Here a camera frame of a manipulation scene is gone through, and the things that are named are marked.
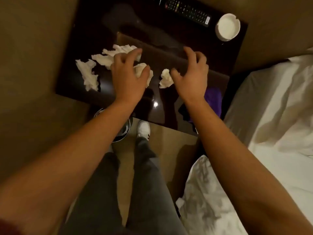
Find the white bed sheet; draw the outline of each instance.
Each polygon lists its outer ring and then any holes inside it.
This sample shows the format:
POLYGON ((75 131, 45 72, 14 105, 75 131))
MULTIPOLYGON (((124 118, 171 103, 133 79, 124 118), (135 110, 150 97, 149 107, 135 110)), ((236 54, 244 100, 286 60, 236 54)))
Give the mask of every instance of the white bed sheet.
POLYGON ((313 224, 313 159, 259 144, 266 137, 263 132, 275 123, 298 66, 286 62, 251 73, 238 89, 224 122, 281 182, 313 224))

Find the person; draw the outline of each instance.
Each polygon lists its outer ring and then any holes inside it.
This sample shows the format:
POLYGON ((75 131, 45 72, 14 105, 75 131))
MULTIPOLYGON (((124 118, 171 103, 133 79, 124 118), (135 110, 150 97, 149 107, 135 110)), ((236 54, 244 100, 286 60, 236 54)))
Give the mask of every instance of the person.
MULTIPOLYGON (((172 69, 171 76, 248 234, 313 234, 311 224, 284 187, 205 102, 206 57, 189 47, 184 50, 188 71, 182 77, 172 69)), ((60 230, 62 235, 186 234, 160 174, 158 158, 149 148, 150 127, 145 121, 138 125, 126 228, 121 224, 116 198, 119 161, 110 144, 145 91, 150 67, 144 68, 140 78, 133 72, 134 60, 141 52, 135 49, 114 56, 113 104, 2 183, 1 234, 49 234, 78 194, 73 212, 60 230)))

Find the red sleeve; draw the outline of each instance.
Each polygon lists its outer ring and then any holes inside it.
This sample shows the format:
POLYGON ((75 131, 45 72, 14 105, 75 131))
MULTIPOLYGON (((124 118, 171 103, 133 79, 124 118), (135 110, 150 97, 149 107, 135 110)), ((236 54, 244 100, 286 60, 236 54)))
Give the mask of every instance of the red sleeve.
POLYGON ((0 234, 3 235, 22 235, 14 225, 0 219, 0 234))

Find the gray pants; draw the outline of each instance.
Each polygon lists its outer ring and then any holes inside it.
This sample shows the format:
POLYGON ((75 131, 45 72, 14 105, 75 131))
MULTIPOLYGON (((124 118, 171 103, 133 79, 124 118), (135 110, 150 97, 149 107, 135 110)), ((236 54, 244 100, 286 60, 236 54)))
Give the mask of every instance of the gray pants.
POLYGON ((145 138, 135 146, 134 180, 126 228, 119 213, 116 180, 119 160, 107 153, 79 195, 60 235, 186 235, 161 175, 159 161, 145 138))

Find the dark wooden table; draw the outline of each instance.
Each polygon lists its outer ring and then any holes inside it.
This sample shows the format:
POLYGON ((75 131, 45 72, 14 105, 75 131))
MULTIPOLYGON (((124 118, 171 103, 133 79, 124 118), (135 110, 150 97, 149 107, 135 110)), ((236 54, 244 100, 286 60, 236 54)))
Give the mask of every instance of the dark wooden table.
POLYGON ((178 113, 183 104, 174 85, 159 89, 163 69, 176 67, 181 74, 187 69, 183 46, 203 52, 210 66, 208 86, 217 86, 224 94, 229 75, 244 39, 247 24, 241 22, 237 37, 229 42, 220 41, 215 25, 223 13, 194 0, 193 5, 208 12, 212 18, 209 27, 201 26, 165 10, 162 3, 153 0, 81 0, 68 47, 60 69, 56 93, 99 107, 114 101, 111 72, 97 64, 99 91, 86 91, 75 60, 84 62, 104 48, 135 45, 143 48, 141 62, 154 72, 149 87, 136 106, 133 116, 189 134, 196 134, 192 125, 178 113))

